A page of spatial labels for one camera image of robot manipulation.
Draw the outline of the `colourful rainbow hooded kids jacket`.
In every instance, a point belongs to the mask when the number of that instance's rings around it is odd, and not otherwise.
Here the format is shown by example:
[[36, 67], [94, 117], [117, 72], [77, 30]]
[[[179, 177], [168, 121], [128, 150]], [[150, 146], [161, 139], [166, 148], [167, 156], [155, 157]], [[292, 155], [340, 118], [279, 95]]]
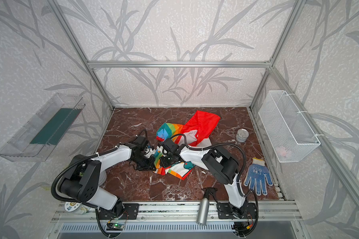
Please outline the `colourful rainbow hooded kids jacket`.
[[[220, 116], [204, 111], [196, 111], [192, 118], [185, 124], [164, 123], [156, 132], [156, 139], [163, 142], [176, 134], [182, 133], [186, 136], [186, 141], [190, 146], [207, 147], [211, 146], [209, 136], [214, 131]], [[194, 168], [191, 162], [179, 162], [170, 167], [163, 167], [160, 165], [162, 156], [161, 150], [157, 149], [154, 154], [155, 157], [155, 173], [160, 175], [171, 174], [181, 180], [188, 177]]]

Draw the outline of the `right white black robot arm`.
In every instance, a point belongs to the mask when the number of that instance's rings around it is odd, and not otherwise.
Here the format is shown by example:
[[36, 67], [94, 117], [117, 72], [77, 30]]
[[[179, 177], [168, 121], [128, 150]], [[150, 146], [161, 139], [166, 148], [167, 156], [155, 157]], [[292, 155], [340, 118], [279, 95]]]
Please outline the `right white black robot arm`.
[[[238, 170], [238, 160], [227, 150], [227, 146], [234, 147], [241, 153], [243, 165], [240, 170]], [[159, 143], [159, 149], [162, 153], [160, 158], [162, 166], [172, 166], [177, 162], [191, 162], [208, 170], [217, 182], [224, 185], [229, 204], [233, 208], [240, 209], [246, 202], [240, 177], [247, 159], [244, 151], [238, 145], [218, 143], [207, 147], [191, 147], [185, 143], [178, 145], [171, 139], [167, 139]]]

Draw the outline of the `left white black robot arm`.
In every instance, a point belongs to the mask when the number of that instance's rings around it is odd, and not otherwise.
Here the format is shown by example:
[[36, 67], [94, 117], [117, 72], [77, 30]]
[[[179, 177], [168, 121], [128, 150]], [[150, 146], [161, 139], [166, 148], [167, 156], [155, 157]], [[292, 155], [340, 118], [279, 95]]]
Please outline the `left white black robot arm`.
[[127, 143], [91, 156], [77, 155], [70, 165], [58, 174], [52, 184], [52, 195], [65, 202], [81, 203], [114, 214], [125, 211], [122, 200], [100, 187], [100, 178], [114, 165], [132, 161], [138, 170], [154, 170], [153, 159], [148, 157], [149, 141], [137, 135]]

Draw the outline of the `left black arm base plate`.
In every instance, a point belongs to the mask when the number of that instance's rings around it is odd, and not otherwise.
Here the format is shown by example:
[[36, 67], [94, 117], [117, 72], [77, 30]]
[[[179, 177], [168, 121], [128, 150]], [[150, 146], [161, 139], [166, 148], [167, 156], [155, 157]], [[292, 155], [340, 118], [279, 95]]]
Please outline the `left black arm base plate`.
[[97, 218], [99, 220], [136, 220], [139, 212], [138, 203], [125, 203], [121, 210], [105, 210], [100, 208], [98, 210]]

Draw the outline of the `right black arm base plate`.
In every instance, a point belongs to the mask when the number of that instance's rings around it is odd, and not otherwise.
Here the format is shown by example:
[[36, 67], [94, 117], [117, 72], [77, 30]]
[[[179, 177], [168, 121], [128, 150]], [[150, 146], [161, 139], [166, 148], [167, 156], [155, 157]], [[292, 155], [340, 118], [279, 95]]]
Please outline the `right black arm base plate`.
[[217, 203], [219, 219], [256, 219], [257, 206], [255, 203], [245, 202], [242, 207], [237, 208], [230, 203]]

